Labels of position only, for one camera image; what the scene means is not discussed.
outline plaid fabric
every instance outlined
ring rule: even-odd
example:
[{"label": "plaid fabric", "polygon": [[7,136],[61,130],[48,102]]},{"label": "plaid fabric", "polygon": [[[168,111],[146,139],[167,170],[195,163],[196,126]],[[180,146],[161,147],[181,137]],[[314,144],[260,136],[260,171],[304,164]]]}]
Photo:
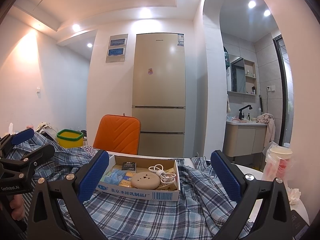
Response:
[{"label": "plaid fabric", "polygon": [[[35,182],[40,177],[63,179],[92,158],[81,148],[64,149],[38,133],[33,139],[16,146],[10,158],[21,159],[24,154],[45,143],[52,144],[56,153],[50,161],[37,168]],[[198,169],[183,165],[183,159],[177,161],[181,185],[178,202],[137,200],[95,191],[90,200],[84,203],[108,239],[212,239],[236,203],[227,197],[215,172],[204,158],[193,158]],[[31,193],[24,194],[26,217],[31,197]],[[71,233],[80,237],[62,200],[59,205]],[[247,235],[251,226],[252,223],[247,223],[240,237]]]}]

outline finger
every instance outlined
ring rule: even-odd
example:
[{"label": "finger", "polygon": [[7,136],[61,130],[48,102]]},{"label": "finger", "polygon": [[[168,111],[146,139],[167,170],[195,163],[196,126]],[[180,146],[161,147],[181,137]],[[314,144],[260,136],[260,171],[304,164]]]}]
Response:
[{"label": "finger", "polygon": [[20,208],[21,206],[23,206],[23,204],[24,201],[22,195],[14,195],[13,200],[10,201],[10,207],[12,209]]},{"label": "finger", "polygon": [[24,217],[24,206],[13,210],[11,216],[14,220],[21,220]]}]

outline chair backrest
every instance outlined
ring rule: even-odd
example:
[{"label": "chair backrest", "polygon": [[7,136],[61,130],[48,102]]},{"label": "chair backrest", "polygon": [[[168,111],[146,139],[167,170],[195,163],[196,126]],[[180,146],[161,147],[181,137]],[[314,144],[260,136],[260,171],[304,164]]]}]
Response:
[{"label": "chair backrest", "polygon": [[141,123],[130,116],[107,114],[102,117],[93,147],[105,151],[137,154]]}]

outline cardboard box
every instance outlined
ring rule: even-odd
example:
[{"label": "cardboard box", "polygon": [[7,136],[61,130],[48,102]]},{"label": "cardboard box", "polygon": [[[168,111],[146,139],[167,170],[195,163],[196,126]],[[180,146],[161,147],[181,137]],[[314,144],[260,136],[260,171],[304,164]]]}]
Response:
[{"label": "cardboard box", "polygon": [[109,166],[106,169],[105,173],[108,173],[113,168],[122,168],[123,162],[135,162],[136,163],[136,172],[148,171],[150,166],[155,166],[156,164],[161,164],[164,167],[164,170],[173,168],[176,173],[176,186],[177,190],[146,190],[138,189],[133,187],[123,187],[118,185],[107,184],[103,181],[100,181],[97,190],[110,193],[118,196],[125,196],[136,199],[144,200],[154,200],[154,201],[173,201],[176,202],[179,199],[180,194],[180,178],[178,172],[178,165],[175,160],[165,160],[165,159],[155,159],[148,157],[134,157],[134,156],[121,156],[113,155],[109,159]]}]

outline refrigerator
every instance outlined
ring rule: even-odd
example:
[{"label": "refrigerator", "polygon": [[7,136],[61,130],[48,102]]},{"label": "refrigerator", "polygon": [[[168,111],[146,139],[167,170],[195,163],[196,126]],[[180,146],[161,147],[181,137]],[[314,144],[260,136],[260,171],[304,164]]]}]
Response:
[{"label": "refrigerator", "polygon": [[132,116],[141,122],[138,155],[183,157],[185,80],[183,34],[137,35]]}]

